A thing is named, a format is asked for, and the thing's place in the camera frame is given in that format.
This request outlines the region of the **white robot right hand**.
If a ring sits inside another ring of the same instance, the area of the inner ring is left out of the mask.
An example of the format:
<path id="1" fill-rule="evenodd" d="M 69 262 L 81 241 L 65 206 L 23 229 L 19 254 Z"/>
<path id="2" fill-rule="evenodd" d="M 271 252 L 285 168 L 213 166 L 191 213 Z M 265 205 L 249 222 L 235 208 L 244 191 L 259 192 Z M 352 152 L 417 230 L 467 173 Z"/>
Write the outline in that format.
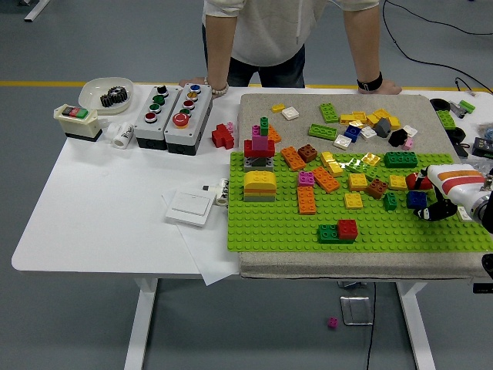
<path id="1" fill-rule="evenodd" d="M 416 209 L 422 220 L 450 217 L 462 205 L 469 217 L 492 232 L 492 175 L 483 175 L 470 164 L 430 165 L 417 173 L 413 188 L 419 190 L 425 179 L 434 187 L 437 202 Z"/>

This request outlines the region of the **person's left hand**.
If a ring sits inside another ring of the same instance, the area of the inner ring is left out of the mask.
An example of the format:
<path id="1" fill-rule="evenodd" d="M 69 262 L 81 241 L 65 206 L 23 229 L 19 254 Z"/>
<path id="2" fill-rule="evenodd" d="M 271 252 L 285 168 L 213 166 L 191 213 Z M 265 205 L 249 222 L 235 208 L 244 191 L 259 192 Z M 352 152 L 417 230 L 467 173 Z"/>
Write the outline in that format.
<path id="1" fill-rule="evenodd" d="M 371 89 L 358 88 L 358 92 L 361 94 L 380 94 L 380 95 L 398 95 L 402 92 L 402 88 L 397 85 L 394 81 L 389 79 L 383 79 L 381 84 L 377 88 L 377 83 L 367 83 L 364 84 L 365 87 L 370 87 Z"/>

